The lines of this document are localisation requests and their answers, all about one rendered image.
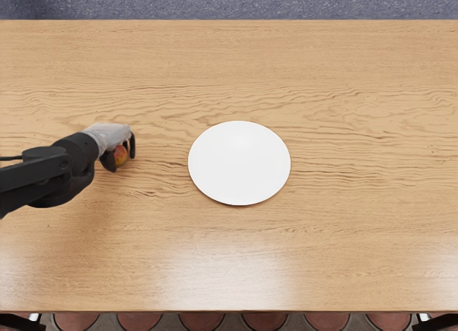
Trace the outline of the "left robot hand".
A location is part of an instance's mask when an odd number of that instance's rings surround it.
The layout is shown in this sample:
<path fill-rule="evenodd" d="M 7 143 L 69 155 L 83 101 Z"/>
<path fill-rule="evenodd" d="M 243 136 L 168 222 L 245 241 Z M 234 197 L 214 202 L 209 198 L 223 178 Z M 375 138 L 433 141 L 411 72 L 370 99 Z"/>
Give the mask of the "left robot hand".
<path fill-rule="evenodd" d="M 127 124 L 96 123 L 82 131 L 91 137 L 98 146 L 98 159 L 102 166 L 116 172 L 113 150 L 118 144 L 124 145 L 129 152 L 129 159 L 136 155 L 136 139 L 131 127 Z"/>

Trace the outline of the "red yellow apple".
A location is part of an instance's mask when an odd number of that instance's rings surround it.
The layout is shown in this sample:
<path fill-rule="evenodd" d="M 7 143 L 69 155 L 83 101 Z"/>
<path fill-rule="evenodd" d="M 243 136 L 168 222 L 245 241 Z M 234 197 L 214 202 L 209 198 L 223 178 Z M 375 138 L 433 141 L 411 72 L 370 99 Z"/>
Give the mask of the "red yellow apple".
<path fill-rule="evenodd" d="M 129 159 L 129 152 L 127 148 L 122 145 L 118 144 L 113 150 L 114 156 L 114 165 L 116 168 L 122 167 L 125 162 Z"/>

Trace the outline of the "white round plate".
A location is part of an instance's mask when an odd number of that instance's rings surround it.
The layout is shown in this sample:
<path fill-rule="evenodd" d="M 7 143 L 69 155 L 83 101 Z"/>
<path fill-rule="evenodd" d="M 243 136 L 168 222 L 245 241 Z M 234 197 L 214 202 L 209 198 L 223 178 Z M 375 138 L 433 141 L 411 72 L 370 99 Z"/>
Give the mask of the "white round plate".
<path fill-rule="evenodd" d="M 206 129 L 192 144 L 187 168 L 195 186 L 231 206 L 261 203 L 277 194 L 291 173 L 286 143 L 271 129 L 229 121 Z"/>

